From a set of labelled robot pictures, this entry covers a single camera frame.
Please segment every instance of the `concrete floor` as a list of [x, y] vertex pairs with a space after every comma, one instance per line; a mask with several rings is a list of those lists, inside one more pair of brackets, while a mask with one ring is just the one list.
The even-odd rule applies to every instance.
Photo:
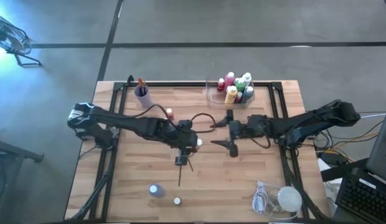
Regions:
[[[0, 0], [0, 15], [38, 44], [105, 44], [117, 0]], [[386, 41], [382, 0], [128, 0], [114, 43]], [[45, 153], [26, 161], [7, 223], [60, 221], [81, 142], [66, 125], [74, 103], [91, 101], [105, 49], [34, 49], [41, 68], [18, 67], [0, 49], [0, 139]], [[297, 79], [307, 110], [334, 99], [368, 115], [386, 110], [386, 47], [113, 49], [104, 80], [203, 80], [251, 72], [256, 80]], [[382, 118], [335, 136], [366, 132]], [[344, 150], [365, 158], [372, 141]]]

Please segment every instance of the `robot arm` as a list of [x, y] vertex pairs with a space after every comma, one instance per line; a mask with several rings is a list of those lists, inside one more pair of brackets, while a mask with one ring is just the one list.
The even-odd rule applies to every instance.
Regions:
[[[116, 127], [103, 129], [98, 123]], [[197, 152], [197, 135], [191, 130], [189, 120], [180, 121], [176, 126], [167, 119], [125, 116], [111, 113], [90, 103], [77, 103], [68, 117], [67, 124], [74, 129], [81, 139], [94, 138], [97, 145], [109, 149], [118, 134], [117, 128], [133, 131], [139, 137], [150, 141], [158, 141], [179, 149], [176, 157], [177, 166], [187, 164], [187, 156]]]
[[332, 126], [353, 126], [360, 120], [351, 103], [335, 100], [327, 105], [291, 118], [273, 119], [266, 115], [253, 114], [248, 122], [242, 124], [233, 120], [233, 111], [227, 111], [227, 116], [215, 127], [229, 124], [229, 141], [212, 141], [226, 147], [230, 156], [238, 156], [235, 139], [257, 138], [267, 136], [277, 139], [278, 144], [291, 147], [301, 144], [308, 136], [319, 134]]

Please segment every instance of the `computer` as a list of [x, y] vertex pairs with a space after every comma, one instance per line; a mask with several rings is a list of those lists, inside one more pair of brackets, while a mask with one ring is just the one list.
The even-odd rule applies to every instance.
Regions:
[[336, 204], [369, 223], [386, 223], [386, 116], [364, 169], [342, 179]]

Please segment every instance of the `wooden tabletop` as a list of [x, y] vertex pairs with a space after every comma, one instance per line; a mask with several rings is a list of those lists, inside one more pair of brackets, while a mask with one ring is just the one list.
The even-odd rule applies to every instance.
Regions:
[[[304, 105], [296, 80], [281, 81], [289, 116], [304, 113]], [[114, 82], [98, 82], [93, 104], [109, 108]], [[143, 109], [129, 88], [124, 114], [137, 114]], [[165, 108], [172, 108], [177, 123], [191, 119], [197, 113], [209, 113], [217, 121], [225, 116], [225, 110], [207, 106], [205, 87], [151, 87], [152, 101]], [[235, 110], [235, 119], [247, 122], [250, 114], [266, 114], [272, 117], [267, 88], [255, 87], [255, 101], [245, 110]], [[159, 109], [146, 116], [164, 117]], [[206, 130], [212, 124], [205, 116], [194, 120], [193, 129]], [[212, 133], [198, 134], [203, 146], [189, 166], [182, 168], [181, 186], [178, 187], [178, 166], [174, 165], [177, 149], [147, 141], [131, 131], [122, 130], [116, 159], [116, 169], [111, 190], [108, 222], [265, 222], [268, 218], [252, 210], [252, 197], [257, 181], [284, 186], [280, 153], [277, 145], [262, 149], [249, 139], [237, 140], [239, 156], [231, 158], [226, 148], [212, 144], [211, 140], [224, 140], [228, 128]], [[265, 138], [257, 140], [266, 144]], [[93, 142], [83, 143], [81, 153], [89, 150]], [[92, 193], [95, 183], [100, 150], [85, 154], [78, 162], [66, 218], [72, 217]], [[299, 166], [304, 188], [313, 202], [326, 214], [329, 209], [322, 178], [312, 147], [299, 149]], [[157, 183], [165, 190], [163, 198], [150, 196], [150, 184]], [[100, 216], [101, 193], [97, 216]], [[173, 204], [174, 197], [182, 199], [182, 205]]]

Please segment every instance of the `green paint bottle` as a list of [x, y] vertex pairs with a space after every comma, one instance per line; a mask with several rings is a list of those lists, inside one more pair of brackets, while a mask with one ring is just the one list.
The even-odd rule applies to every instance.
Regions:
[[244, 88], [245, 88], [245, 81], [244, 81], [244, 79], [242, 79], [242, 78], [237, 79], [235, 86], [237, 88], [237, 91], [244, 92]]

